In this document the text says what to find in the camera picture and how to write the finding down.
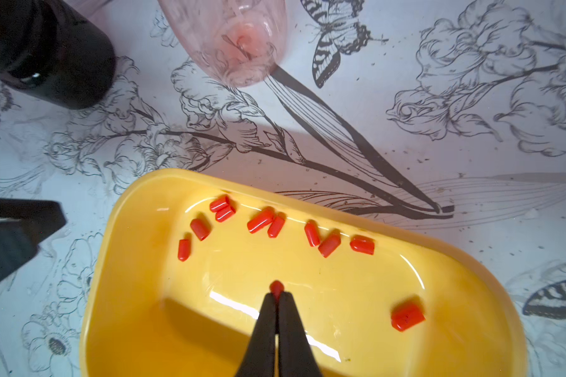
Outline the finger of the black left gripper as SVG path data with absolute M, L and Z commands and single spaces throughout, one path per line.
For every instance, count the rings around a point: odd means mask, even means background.
M 0 198 L 0 283 L 32 260 L 39 245 L 66 223 L 56 201 Z

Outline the pink spray bottle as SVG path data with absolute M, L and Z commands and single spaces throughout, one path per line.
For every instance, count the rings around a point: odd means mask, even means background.
M 288 17 L 282 0 L 160 1 L 190 58 L 227 86 L 263 81 L 286 51 Z

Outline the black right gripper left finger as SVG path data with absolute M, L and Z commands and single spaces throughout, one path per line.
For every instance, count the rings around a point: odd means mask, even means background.
M 265 295 L 245 356 L 236 377 L 275 375 L 275 336 L 278 334 L 278 303 L 272 293 Z

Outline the black glossy vase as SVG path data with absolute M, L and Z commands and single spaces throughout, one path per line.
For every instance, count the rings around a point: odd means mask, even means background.
M 63 1 L 0 1 L 0 81 L 68 109 L 99 103 L 113 84 L 107 34 Z

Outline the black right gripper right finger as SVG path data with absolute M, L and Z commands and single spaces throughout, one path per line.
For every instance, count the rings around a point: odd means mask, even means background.
M 278 300 L 278 371 L 282 377 L 323 377 L 291 293 Z

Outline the red sleeve angled right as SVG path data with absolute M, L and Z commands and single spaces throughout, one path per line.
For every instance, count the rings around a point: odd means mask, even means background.
M 341 236 L 339 233 L 331 233 L 328 237 L 323 240 L 319 245 L 319 253 L 322 257 L 327 259 L 333 254 L 336 249 L 341 245 Z

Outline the yellow plastic storage tray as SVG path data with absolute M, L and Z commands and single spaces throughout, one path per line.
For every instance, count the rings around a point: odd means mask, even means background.
M 236 214 L 215 220 L 228 195 Z M 286 223 L 247 223 L 270 207 Z M 211 227 L 198 240 L 194 218 Z M 325 259 L 308 243 L 339 233 Z M 354 236 L 375 242 L 353 251 Z M 191 255 L 178 260 L 181 239 Z M 476 259 L 443 241 L 297 199 L 180 169 L 135 181 L 111 213 L 80 340 L 84 376 L 231 376 L 264 296 L 281 281 L 327 376 L 525 376 L 528 353 L 505 289 Z M 391 312 L 413 302 L 425 321 L 404 332 Z

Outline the red sleeve centre short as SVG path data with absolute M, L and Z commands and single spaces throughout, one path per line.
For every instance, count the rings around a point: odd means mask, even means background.
M 269 229 L 267 231 L 268 237 L 271 239 L 277 238 L 284 224 L 286 223 L 286 217 L 284 215 L 276 215 L 272 223 L 270 223 Z

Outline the red sleeve far right row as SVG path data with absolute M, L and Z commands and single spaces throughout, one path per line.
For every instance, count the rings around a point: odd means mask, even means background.
M 350 241 L 350 247 L 353 251 L 374 255 L 375 242 L 369 237 L 354 236 Z

